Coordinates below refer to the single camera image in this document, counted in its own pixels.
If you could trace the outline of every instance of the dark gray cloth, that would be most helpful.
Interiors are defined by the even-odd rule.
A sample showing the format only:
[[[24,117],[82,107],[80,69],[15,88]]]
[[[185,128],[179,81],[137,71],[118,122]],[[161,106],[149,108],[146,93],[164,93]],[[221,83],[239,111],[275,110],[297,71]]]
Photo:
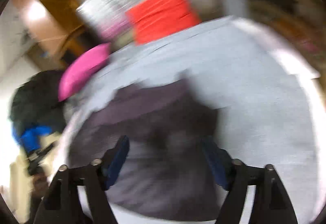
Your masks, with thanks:
[[[200,140],[214,134],[216,119],[217,110],[198,103],[185,79],[153,88],[132,84],[84,122],[69,164],[87,165],[127,135],[130,154],[107,192],[110,202],[161,219],[211,220],[219,207]]]

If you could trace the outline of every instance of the orange pillow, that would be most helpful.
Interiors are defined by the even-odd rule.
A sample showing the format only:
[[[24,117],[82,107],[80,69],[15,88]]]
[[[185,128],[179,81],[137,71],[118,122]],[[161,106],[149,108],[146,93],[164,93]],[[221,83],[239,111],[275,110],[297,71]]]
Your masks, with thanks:
[[[187,0],[145,0],[127,11],[135,39],[145,44],[200,23]]]

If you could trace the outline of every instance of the white wall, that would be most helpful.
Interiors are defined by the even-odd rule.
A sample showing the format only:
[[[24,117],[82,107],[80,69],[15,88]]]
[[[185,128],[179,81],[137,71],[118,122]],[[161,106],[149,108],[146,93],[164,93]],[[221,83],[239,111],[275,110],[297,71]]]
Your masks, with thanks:
[[[0,81],[0,185],[5,187],[9,187],[9,165],[16,159],[19,152],[11,135],[11,121],[8,119],[12,96],[16,88],[38,72],[38,68],[28,57],[22,56]]]
[[[9,0],[0,15],[0,76],[33,44],[32,40],[22,44],[25,30],[18,10]]]

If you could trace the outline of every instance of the clothing pile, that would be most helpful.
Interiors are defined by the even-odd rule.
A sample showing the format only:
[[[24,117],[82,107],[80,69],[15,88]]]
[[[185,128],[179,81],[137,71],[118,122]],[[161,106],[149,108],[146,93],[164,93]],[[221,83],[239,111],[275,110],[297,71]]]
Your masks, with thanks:
[[[40,148],[35,137],[62,133],[66,127],[63,103],[58,101],[62,74],[59,70],[40,72],[16,90],[9,118],[13,122],[13,135],[27,154]]]

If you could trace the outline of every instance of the blue gripper pad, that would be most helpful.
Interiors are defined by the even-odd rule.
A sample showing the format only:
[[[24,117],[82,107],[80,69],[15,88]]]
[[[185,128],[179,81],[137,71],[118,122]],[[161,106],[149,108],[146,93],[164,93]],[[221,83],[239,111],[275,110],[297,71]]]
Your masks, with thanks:
[[[25,149],[26,153],[38,150],[41,148],[39,136],[49,135],[52,129],[47,126],[36,126],[24,131],[23,135],[19,136],[16,133],[14,126],[12,126],[12,134],[19,145]]]
[[[129,152],[129,139],[127,136],[124,136],[122,139],[122,142],[120,144],[120,147],[118,147],[119,149],[116,150],[116,154],[112,159],[111,164],[109,165],[109,167],[105,169],[102,169],[102,173],[103,175],[105,175],[107,177],[106,180],[106,188],[109,189],[110,186],[114,185],[119,173],[121,171],[122,165],[124,164],[124,162],[126,161],[128,152]]]
[[[202,139],[202,149],[215,183],[228,190],[228,175],[232,168],[232,158],[225,150],[217,147],[211,136]]]

